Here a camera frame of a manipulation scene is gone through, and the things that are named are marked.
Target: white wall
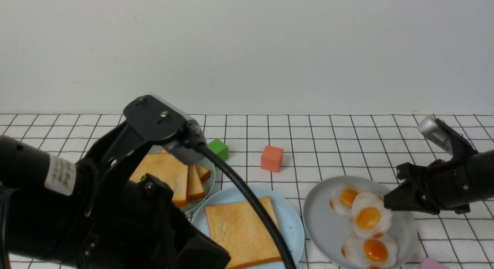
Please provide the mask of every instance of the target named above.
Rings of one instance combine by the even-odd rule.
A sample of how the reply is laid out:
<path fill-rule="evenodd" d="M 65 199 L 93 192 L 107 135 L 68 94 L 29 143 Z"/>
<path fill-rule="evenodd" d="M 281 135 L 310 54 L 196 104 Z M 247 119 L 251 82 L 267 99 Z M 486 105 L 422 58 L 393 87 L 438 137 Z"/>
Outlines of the white wall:
<path fill-rule="evenodd" d="M 199 113 L 494 112 L 494 0 L 0 0 L 0 113 L 145 93 Z"/>

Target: egg yolk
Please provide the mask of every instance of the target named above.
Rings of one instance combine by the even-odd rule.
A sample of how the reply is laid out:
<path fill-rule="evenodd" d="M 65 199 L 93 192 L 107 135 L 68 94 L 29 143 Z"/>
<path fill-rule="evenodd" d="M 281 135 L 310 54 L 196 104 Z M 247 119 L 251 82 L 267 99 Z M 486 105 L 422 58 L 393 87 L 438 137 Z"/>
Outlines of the egg yolk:
<path fill-rule="evenodd" d="M 364 243 L 364 253 L 372 262 L 385 262 L 388 259 L 388 249 L 381 241 L 367 240 Z"/>
<path fill-rule="evenodd" d="M 381 212 L 375 207 L 366 207 L 357 216 L 357 226 L 362 230 L 371 230 L 381 220 Z"/>
<path fill-rule="evenodd" d="M 358 195 L 357 191 L 351 189 L 345 189 L 341 192 L 340 202 L 347 208 L 351 208 L 355 197 Z"/>

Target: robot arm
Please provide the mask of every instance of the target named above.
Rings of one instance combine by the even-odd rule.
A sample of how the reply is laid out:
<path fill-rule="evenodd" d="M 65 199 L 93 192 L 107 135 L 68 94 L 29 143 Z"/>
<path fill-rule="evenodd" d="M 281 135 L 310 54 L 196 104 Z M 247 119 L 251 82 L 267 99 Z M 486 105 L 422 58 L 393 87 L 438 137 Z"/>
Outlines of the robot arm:
<path fill-rule="evenodd" d="M 191 225 L 173 191 L 151 175 L 129 181 L 153 145 L 187 165 L 210 159 L 265 223 L 286 268 L 295 264 L 279 230 L 228 165 L 205 145 L 195 120 L 151 95 L 72 164 L 0 137 L 0 269 L 11 253 L 78 269 L 222 269 L 228 253 Z"/>
<path fill-rule="evenodd" d="M 462 135 L 440 119 L 425 118 L 418 130 L 452 155 L 427 167 L 405 163 L 397 166 L 403 182 L 384 196 L 384 207 L 397 211 L 439 214 L 470 211 L 470 203 L 494 197 L 494 150 L 478 153 Z"/>

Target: grid tablecloth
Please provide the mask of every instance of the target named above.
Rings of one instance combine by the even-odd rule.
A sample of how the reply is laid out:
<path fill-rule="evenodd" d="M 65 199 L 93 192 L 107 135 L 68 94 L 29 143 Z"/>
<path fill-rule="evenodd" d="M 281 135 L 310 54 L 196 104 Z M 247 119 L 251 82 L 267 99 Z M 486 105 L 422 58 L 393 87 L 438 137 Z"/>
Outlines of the grid tablecloth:
<path fill-rule="evenodd" d="M 361 176 L 395 188 L 395 167 L 411 162 L 428 165 L 450 155 L 416 130 L 421 115 L 192 115 L 208 141 L 221 139 L 230 150 L 227 163 L 249 184 L 283 195 L 301 214 L 308 192 L 320 181 L 341 175 Z M 435 115 L 466 137 L 477 151 L 494 148 L 494 115 Z M 0 134 L 77 161 L 94 141 L 122 122 L 120 114 L 0 114 Z M 264 147 L 284 149 L 279 173 L 260 168 Z M 215 192 L 233 187 L 217 175 Z M 471 212 L 439 216 L 414 213 L 417 248 L 402 266 L 414 269 L 429 257 L 451 269 L 494 266 L 494 200 L 471 204 Z M 60 269 L 11 255 L 12 269 Z M 299 268 L 337 268 L 310 239 Z"/>

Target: pink block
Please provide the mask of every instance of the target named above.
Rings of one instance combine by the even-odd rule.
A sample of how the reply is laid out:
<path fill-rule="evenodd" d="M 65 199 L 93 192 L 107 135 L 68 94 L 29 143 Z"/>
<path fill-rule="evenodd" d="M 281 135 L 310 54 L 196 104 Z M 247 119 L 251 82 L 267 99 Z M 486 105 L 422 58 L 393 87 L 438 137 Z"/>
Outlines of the pink block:
<path fill-rule="evenodd" d="M 449 267 L 437 263 L 434 260 L 425 258 L 418 266 L 418 269 L 449 269 Z"/>

